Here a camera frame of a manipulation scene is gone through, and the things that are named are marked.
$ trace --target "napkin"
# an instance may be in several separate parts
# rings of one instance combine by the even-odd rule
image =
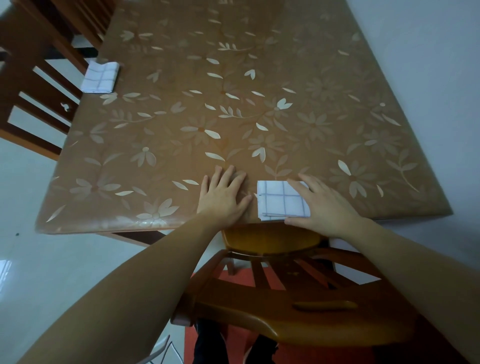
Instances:
[[[90,62],[80,87],[87,94],[109,94],[113,91],[120,65],[117,62]]]
[[[287,181],[258,181],[257,199],[258,218],[261,221],[310,216],[307,203]]]

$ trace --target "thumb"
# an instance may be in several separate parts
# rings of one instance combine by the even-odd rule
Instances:
[[[304,228],[308,229],[308,223],[310,222],[309,218],[286,218],[285,219],[285,224],[286,225],[292,225],[292,226],[298,226],[299,228]]]
[[[251,194],[245,196],[244,198],[242,198],[240,203],[237,205],[237,210],[238,210],[239,216],[243,215],[243,213],[247,209],[248,205],[252,201],[252,197],[253,196]]]

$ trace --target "person's left arm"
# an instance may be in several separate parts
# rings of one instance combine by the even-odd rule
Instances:
[[[245,173],[217,166],[204,177],[198,214],[112,271],[70,307],[18,364],[135,364],[147,357],[212,238],[233,225],[252,196],[237,205]]]

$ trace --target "brown tablecloth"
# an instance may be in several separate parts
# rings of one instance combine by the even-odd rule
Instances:
[[[115,93],[84,95],[40,232],[177,227],[215,164],[241,195],[305,172],[367,217],[451,213],[345,1],[120,1],[105,61]]]

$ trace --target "black pants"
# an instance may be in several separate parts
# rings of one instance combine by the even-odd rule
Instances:
[[[210,320],[199,319],[195,328],[198,339],[195,343],[193,364],[228,364],[227,347],[220,334],[219,325]],[[252,346],[247,364],[275,364],[272,355],[276,342],[260,335]]]

